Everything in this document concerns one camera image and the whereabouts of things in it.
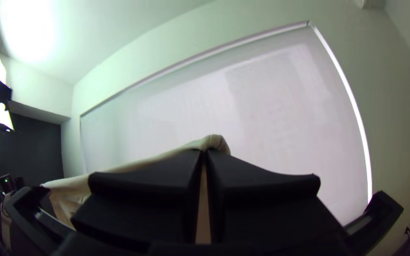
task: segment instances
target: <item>black padding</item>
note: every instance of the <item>black padding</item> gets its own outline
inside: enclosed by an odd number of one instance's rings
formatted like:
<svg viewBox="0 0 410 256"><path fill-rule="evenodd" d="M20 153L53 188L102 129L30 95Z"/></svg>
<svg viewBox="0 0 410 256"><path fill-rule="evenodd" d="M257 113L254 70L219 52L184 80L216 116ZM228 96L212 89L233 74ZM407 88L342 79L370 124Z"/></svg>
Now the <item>black padding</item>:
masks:
<svg viewBox="0 0 410 256"><path fill-rule="evenodd" d="M105 244L89 236L75 233L69 235L51 256L142 256Z"/></svg>
<svg viewBox="0 0 410 256"><path fill-rule="evenodd" d="M404 208L383 191L373 195L364 214L346 225L351 235L347 245L357 254L365 255L389 232Z"/></svg>
<svg viewBox="0 0 410 256"><path fill-rule="evenodd" d="M290 247L335 233L345 237L317 198L317 176L276 174L215 150L206 160L212 242Z"/></svg>
<svg viewBox="0 0 410 256"><path fill-rule="evenodd" d="M189 150L129 173L92 174L92 195L72 224L79 232L138 252L146 252L154 240L195 242L200 156Z"/></svg>
<svg viewBox="0 0 410 256"><path fill-rule="evenodd" d="M263 249L254 244L185 245L154 243L149 256L262 256Z"/></svg>

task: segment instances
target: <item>white roller blind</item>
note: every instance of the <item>white roller blind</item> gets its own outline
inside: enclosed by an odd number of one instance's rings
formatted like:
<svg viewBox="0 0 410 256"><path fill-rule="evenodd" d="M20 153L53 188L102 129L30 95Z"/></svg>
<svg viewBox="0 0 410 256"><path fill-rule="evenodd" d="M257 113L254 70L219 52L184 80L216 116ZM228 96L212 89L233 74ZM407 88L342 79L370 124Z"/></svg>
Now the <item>white roller blind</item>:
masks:
<svg viewBox="0 0 410 256"><path fill-rule="evenodd" d="M318 196L342 224L366 207L357 118L310 27L232 48L129 88L81 118L88 172L208 134L223 135L233 156L272 172L318 175Z"/></svg>

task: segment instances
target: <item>white fabric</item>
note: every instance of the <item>white fabric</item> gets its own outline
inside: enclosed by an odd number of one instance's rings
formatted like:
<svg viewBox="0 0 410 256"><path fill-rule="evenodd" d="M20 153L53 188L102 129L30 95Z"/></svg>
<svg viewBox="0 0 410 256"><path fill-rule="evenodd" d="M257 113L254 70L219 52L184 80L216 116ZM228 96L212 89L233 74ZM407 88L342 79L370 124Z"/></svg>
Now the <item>white fabric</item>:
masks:
<svg viewBox="0 0 410 256"><path fill-rule="evenodd" d="M350 97L311 28L271 36L130 88L84 115L86 168L221 134L239 159L277 173L318 175L319 198L346 224L368 202Z"/></svg>
<svg viewBox="0 0 410 256"><path fill-rule="evenodd" d="M224 138L221 135L213 134L208 135L200 140L191 141L181 147L167 151L160 155L135 161L116 168L102 170L102 172L130 172L154 162L172 157L185 150L199 149L205 151L209 148L215 148L226 154L230 154L230 149ZM72 178L49 181L41 185L51 190L49 198L52 202L56 217L71 228L74 228L70 221L71 216L78 210L81 205L83 205L86 199L88 199L88 197L91 195L90 188L88 186L88 177L89 175L86 174Z"/></svg>

